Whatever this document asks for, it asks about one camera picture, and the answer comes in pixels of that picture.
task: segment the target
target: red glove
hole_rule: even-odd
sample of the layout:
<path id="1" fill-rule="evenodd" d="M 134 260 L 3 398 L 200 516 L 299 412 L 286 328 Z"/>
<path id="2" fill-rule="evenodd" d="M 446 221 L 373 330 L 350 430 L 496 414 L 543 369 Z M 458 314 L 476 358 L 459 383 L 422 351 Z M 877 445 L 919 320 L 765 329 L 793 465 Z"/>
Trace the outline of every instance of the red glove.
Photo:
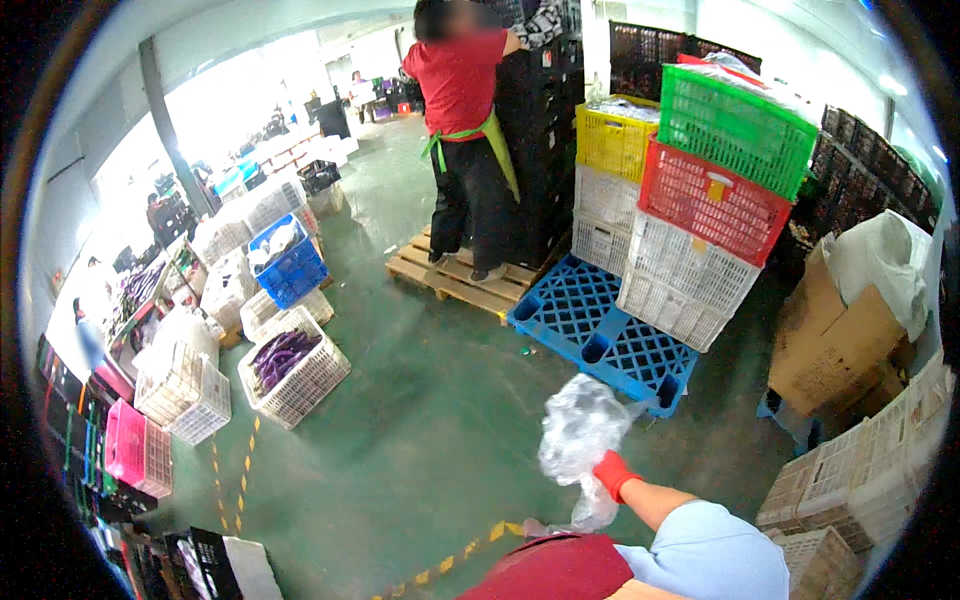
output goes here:
<path id="1" fill-rule="evenodd" d="M 643 480 L 643 478 L 636 473 L 629 472 L 623 459 L 613 450 L 607 450 L 600 464 L 593 468 L 593 474 L 596 475 L 600 483 L 607 488 L 610 497 L 613 498 L 617 504 L 623 504 L 623 498 L 620 497 L 620 488 L 623 487 L 623 484 L 631 479 Z"/>

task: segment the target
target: clear plastic bag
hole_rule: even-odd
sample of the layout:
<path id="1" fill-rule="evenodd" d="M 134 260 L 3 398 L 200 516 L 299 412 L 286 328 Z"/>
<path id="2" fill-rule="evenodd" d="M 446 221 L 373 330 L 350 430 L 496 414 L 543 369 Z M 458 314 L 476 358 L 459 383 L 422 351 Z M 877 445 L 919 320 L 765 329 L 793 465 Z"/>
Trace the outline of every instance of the clear plastic bag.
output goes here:
<path id="1" fill-rule="evenodd" d="M 546 401 L 540 470 L 562 486 L 581 486 L 570 523 L 552 531 L 591 533 L 613 522 L 617 505 L 593 468 L 607 450 L 619 450 L 633 420 L 609 387 L 582 373 Z"/>

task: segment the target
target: blue plastic crate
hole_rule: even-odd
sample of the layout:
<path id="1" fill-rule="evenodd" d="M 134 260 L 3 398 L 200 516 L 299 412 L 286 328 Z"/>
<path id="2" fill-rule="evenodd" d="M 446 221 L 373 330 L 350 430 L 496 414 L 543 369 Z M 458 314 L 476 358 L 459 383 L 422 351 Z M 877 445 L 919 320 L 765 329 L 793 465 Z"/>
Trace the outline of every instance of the blue plastic crate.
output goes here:
<path id="1" fill-rule="evenodd" d="M 700 353 L 617 308 L 619 293 L 620 277 L 568 255 L 507 321 L 652 416 L 670 417 Z"/>
<path id="2" fill-rule="evenodd" d="M 328 274 L 326 265 L 317 254 L 317 249 L 313 247 L 310 236 L 292 214 L 282 217 L 254 237 L 250 242 L 250 250 L 259 248 L 261 241 L 269 239 L 277 228 L 289 225 L 291 222 L 295 223 L 294 227 L 303 235 L 303 239 L 256 276 L 257 282 L 267 291 L 267 295 L 274 299 L 280 309 L 290 308 L 307 292 L 320 285 Z"/>

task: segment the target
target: green floor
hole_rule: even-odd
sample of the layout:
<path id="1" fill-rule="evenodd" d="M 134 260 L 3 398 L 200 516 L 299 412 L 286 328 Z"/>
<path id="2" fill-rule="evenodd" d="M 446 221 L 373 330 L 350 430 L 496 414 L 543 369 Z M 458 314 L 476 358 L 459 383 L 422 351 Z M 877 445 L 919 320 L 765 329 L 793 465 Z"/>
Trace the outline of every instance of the green floor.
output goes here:
<path id="1" fill-rule="evenodd" d="M 266 419 L 257 430 L 235 370 L 252 345 L 224 351 L 233 419 L 196 447 L 175 441 L 175 492 L 151 516 L 158 529 L 221 533 L 224 519 L 232 535 L 266 546 L 290 599 L 370 598 L 431 567 L 404 597 L 452 598 L 518 543 L 508 534 L 462 561 L 472 540 L 502 520 L 568 521 L 579 493 L 544 478 L 536 458 L 543 402 L 574 366 L 547 348 L 521 355 L 532 340 L 493 315 L 385 273 L 384 251 L 432 212 L 423 135 L 417 118 L 368 125 L 344 169 L 349 206 L 322 224 L 336 279 L 327 290 L 336 316 L 324 330 L 352 373 L 293 431 Z M 644 477 L 753 519 L 793 447 L 755 417 L 785 293 L 761 275 L 701 356 L 674 417 L 628 434 L 623 454 Z M 609 533 L 652 540 L 626 511 Z M 454 566 L 438 576 L 448 556 Z"/>

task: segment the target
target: blue plastic pallet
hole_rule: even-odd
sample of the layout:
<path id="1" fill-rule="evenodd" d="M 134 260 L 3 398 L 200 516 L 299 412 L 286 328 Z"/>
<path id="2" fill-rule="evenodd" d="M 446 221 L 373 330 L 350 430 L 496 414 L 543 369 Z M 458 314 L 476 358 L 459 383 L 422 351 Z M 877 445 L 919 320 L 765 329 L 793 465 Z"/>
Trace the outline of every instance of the blue plastic pallet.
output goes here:
<path id="1" fill-rule="evenodd" d="M 700 353 L 617 308 L 620 277 L 567 255 L 507 313 L 507 321 L 652 416 L 677 409 Z"/>

